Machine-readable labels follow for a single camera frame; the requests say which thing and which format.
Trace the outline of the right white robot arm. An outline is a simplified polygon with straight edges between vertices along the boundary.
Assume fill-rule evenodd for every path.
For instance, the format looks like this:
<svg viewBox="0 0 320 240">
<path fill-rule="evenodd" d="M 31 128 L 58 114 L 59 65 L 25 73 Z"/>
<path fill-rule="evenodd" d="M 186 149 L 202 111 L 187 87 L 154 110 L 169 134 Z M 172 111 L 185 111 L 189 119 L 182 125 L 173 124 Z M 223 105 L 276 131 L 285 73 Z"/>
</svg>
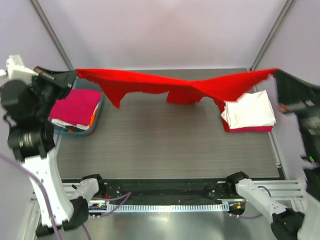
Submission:
<svg viewBox="0 0 320 240">
<path fill-rule="evenodd" d="M 270 223 L 278 240 L 318 240 L 320 238 L 320 88 L 281 69 L 274 72 L 277 102 L 283 114 L 294 113 L 306 155 L 303 160 L 317 166 L 304 169 L 306 176 L 305 213 L 280 204 L 254 184 L 244 172 L 226 178 L 232 194 L 248 200 Z"/>
</svg>

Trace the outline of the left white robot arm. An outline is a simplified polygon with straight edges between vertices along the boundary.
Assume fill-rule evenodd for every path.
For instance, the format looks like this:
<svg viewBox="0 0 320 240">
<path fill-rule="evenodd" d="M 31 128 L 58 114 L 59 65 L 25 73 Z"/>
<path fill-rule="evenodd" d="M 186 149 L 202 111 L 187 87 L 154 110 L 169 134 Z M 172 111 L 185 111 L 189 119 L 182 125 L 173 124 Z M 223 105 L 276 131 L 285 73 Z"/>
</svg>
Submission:
<svg viewBox="0 0 320 240">
<path fill-rule="evenodd" d="M 13 164 L 28 175 L 36 195 L 41 224 L 37 237 L 74 230 L 89 217 L 89 201 L 104 186 L 98 174 L 85 177 L 68 196 L 58 171 L 54 126 L 49 115 L 57 100 L 67 97 L 77 71 L 48 71 L 7 65 L 0 72 L 6 82 L 0 89 L 3 119 L 9 124 L 7 144 Z"/>
</svg>

